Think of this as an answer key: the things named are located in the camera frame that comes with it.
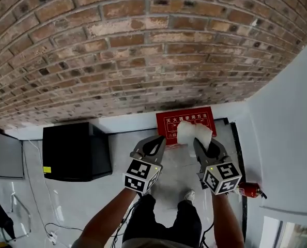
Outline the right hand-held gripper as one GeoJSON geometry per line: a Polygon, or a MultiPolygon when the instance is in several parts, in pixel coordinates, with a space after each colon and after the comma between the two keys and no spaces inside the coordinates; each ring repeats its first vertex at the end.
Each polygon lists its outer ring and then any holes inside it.
{"type": "MultiPolygon", "coordinates": [[[[229,155],[223,144],[214,138],[212,139],[212,144],[214,158],[219,162],[226,162],[226,158],[228,158],[229,155]]],[[[193,146],[196,158],[201,164],[201,168],[204,168],[204,170],[197,173],[202,189],[210,189],[214,195],[234,191],[242,178],[239,167],[233,162],[209,166],[212,160],[208,156],[207,150],[204,148],[203,144],[195,138],[193,146]]]]}

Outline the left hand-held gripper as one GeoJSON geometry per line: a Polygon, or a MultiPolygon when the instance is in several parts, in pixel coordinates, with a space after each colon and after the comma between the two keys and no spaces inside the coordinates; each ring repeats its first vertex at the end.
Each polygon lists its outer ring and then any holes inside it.
{"type": "Polygon", "coordinates": [[[163,135],[151,136],[137,143],[130,152],[130,157],[135,159],[131,160],[127,171],[123,173],[125,188],[147,192],[153,186],[162,167],[151,163],[161,164],[165,146],[166,138],[163,135]]]}

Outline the red fire extinguisher box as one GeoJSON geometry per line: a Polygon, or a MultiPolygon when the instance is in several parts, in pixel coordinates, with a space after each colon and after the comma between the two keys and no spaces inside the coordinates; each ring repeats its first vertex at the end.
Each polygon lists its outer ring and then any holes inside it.
{"type": "Polygon", "coordinates": [[[180,122],[187,121],[193,125],[203,124],[212,131],[212,137],[217,136],[211,107],[188,108],[177,111],[156,113],[158,134],[166,137],[166,146],[178,147],[177,127],[180,122]]]}

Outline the white cloth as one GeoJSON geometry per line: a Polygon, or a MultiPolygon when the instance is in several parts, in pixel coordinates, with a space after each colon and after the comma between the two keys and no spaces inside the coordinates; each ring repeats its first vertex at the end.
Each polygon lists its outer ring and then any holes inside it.
{"type": "Polygon", "coordinates": [[[197,138],[207,150],[212,139],[212,130],[207,126],[191,124],[188,121],[182,121],[177,127],[177,143],[187,145],[190,157],[195,157],[194,139],[197,138]]]}

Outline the person's left forearm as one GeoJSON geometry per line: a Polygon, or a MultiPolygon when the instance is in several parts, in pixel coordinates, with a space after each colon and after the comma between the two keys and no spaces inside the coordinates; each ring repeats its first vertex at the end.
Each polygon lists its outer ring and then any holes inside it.
{"type": "Polygon", "coordinates": [[[71,248],[104,248],[135,197],[135,191],[123,189],[87,223],[71,248]]]}

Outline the person's right forearm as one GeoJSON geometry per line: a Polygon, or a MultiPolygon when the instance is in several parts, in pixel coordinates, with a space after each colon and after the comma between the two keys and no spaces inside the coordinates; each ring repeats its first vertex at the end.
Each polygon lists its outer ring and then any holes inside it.
{"type": "Polygon", "coordinates": [[[213,228],[217,248],[244,248],[241,227],[226,194],[212,194],[213,228]]]}

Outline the red fire extinguisher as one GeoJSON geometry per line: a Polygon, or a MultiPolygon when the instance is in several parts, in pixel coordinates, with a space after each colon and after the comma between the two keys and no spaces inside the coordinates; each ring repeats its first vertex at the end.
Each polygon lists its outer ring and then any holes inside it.
{"type": "Polygon", "coordinates": [[[237,193],[245,197],[257,198],[260,196],[261,198],[267,199],[266,194],[262,191],[258,183],[241,182],[238,185],[237,193]]]}

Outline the black box cabinet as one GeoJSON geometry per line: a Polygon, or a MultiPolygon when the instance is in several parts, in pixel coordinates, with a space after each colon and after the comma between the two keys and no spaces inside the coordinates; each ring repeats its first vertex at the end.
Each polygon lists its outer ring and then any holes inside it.
{"type": "Polygon", "coordinates": [[[89,182],[112,174],[108,135],[89,122],[45,127],[42,165],[46,179],[89,182]]]}

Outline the person's right shoe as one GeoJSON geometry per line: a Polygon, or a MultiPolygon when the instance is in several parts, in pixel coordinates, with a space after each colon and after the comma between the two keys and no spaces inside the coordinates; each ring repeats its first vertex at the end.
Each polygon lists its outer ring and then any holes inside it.
{"type": "Polygon", "coordinates": [[[193,189],[189,190],[185,195],[184,195],[184,200],[189,201],[193,203],[195,199],[195,191],[193,189]]]}

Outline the person's black trousers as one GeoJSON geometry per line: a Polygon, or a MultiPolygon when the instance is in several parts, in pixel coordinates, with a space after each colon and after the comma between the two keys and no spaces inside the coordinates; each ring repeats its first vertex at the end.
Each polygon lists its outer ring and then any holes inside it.
{"type": "Polygon", "coordinates": [[[182,200],[174,208],[156,207],[156,199],[148,194],[136,204],[122,237],[122,243],[133,238],[169,240],[199,248],[202,223],[197,209],[182,200]]]}

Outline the person's grey shirt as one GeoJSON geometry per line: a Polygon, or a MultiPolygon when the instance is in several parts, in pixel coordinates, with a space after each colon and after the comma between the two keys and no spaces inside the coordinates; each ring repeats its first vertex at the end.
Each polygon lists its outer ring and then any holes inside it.
{"type": "MultiPolygon", "coordinates": [[[[71,248],[104,248],[98,241],[78,238],[71,248]]],[[[192,248],[181,243],[153,238],[133,238],[122,243],[121,248],[192,248]]]]}

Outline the window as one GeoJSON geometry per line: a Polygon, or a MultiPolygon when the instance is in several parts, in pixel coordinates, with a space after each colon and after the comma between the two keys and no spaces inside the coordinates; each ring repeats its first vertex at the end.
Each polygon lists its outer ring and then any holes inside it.
{"type": "Polygon", "coordinates": [[[307,226],[265,216],[259,248],[307,248],[307,226]]]}

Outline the metal chair frame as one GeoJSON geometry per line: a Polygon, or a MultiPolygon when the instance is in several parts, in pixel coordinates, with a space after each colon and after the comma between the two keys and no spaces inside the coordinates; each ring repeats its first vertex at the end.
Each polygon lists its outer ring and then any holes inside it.
{"type": "Polygon", "coordinates": [[[28,237],[32,232],[32,215],[15,193],[10,196],[10,210],[6,211],[6,214],[13,221],[14,238],[5,229],[2,229],[4,241],[7,243],[16,242],[21,238],[28,237]]]}

